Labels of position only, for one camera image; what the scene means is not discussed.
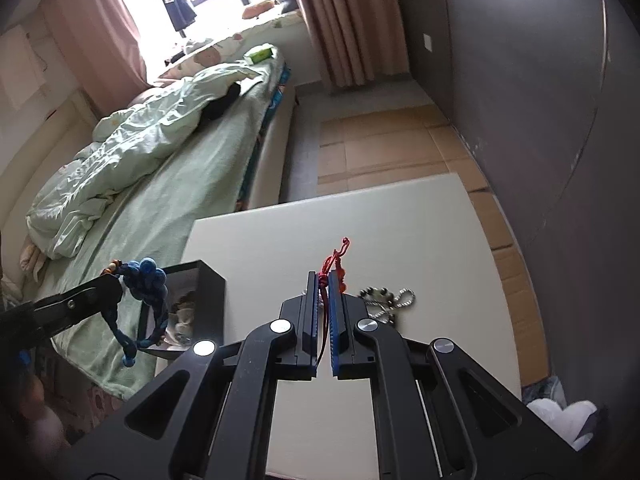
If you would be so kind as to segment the person's left hand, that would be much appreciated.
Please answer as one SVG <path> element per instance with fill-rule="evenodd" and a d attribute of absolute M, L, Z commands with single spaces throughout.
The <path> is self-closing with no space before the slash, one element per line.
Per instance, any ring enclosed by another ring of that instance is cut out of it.
<path fill-rule="evenodd" d="M 21 352 L 1 363 L 1 478 L 54 479 L 68 448 L 61 419 Z"/>

